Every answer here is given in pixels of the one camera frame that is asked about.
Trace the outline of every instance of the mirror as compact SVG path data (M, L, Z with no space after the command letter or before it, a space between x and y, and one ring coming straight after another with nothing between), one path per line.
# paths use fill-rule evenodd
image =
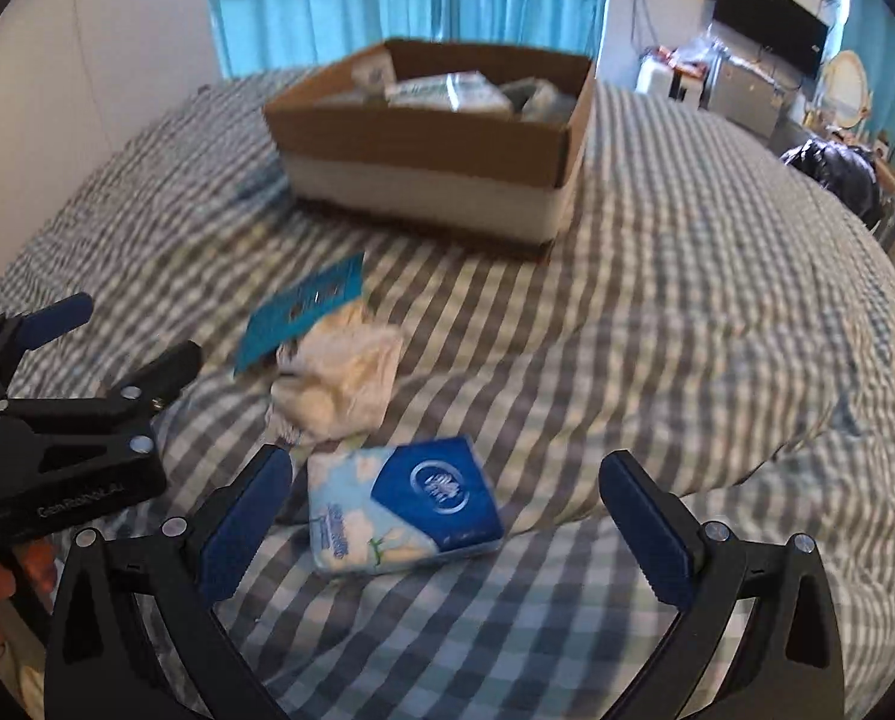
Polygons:
M857 127L871 111L871 92L867 73L854 52L840 52L827 66L819 92L821 108L830 111L831 120L842 129Z

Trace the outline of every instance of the plaid blanket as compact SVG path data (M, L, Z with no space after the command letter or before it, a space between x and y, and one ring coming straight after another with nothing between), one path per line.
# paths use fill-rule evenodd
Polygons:
M159 418L169 492L103 530L148 533L236 475L272 375L231 376L247 316L362 250L370 307L409 341L387 419L350 445L470 436L510 537L326 583L295 457L297 495L217 608L291 717L599 717L673 618L598 499L619 447L702 521L817 538L862 716L895 676L895 274L859 221L727 122L610 88L546 264L321 220L292 204L259 110L291 77L218 85L148 127L0 280L0 311L76 290L97 303L28 355L15 395L91 395L182 338L205 350ZM193 702L152 610L149 625Z

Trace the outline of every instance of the hanging cord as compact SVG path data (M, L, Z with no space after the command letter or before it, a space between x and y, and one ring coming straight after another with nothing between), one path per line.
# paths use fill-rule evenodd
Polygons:
M651 20L651 9L647 4L647 0L633 0L633 8L631 9L631 47L638 53L644 52L643 43L638 45L637 42L637 23L638 23L638 4L644 10L644 20L647 22L647 28L651 30L651 46L659 46L660 40L657 40L657 30L654 28L654 22Z

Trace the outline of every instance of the wall-mounted television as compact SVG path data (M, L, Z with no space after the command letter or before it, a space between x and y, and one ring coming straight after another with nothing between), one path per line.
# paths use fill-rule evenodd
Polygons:
M828 25L793 0L716 0L714 20L815 79Z

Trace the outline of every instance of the round logo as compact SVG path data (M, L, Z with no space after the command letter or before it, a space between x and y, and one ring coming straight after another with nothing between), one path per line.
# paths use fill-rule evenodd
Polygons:
M411 487L433 504L438 514L456 514L468 504L470 492L460 471L443 460L425 460L411 471Z

